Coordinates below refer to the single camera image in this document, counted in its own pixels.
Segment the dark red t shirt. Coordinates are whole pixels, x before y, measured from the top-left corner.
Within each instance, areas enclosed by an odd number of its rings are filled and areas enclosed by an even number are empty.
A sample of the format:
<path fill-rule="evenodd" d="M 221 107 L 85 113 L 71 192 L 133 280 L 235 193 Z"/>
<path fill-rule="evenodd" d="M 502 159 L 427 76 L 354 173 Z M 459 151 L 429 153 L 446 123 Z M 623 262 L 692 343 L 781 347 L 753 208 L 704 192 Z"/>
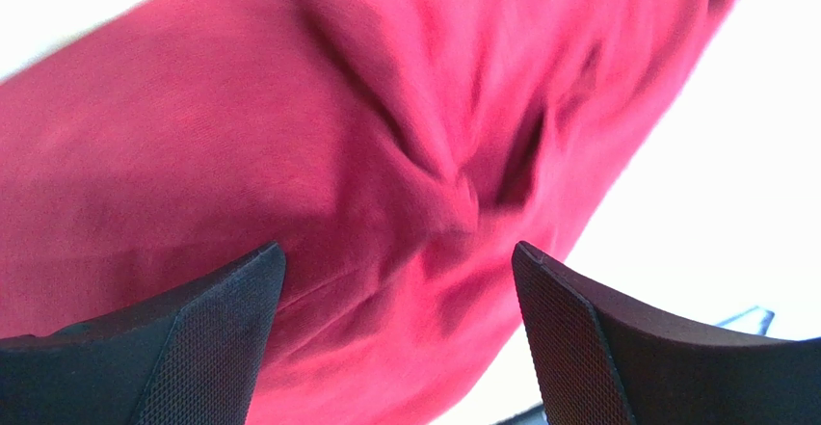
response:
<path fill-rule="evenodd" d="M 275 241 L 252 424 L 426 424 L 736 0 L 151 0 L 1 87 L 1 333 Z"/>

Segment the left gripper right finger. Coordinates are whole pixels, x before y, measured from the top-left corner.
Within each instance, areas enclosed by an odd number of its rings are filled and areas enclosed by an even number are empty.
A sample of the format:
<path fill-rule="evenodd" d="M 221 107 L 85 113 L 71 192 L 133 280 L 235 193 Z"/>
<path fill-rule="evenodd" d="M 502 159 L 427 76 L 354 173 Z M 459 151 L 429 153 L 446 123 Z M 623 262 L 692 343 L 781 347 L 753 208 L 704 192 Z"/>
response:
<path fill-rule="evenodd" d="M 647 305 L 526 242 L 517 298 L 551 424 L 816 424 L 820 342 Z"/>

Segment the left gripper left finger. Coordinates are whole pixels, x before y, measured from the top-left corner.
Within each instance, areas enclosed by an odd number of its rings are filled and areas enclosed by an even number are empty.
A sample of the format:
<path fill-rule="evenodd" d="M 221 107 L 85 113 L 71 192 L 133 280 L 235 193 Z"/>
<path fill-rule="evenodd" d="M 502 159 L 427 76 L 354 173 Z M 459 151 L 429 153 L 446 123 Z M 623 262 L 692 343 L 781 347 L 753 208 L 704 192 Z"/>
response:
<path fill-rule="evenodd" d="M 242 424 L 286 271 L 276 244 L 48 336 L 1 342 L 5 424 Z"/>

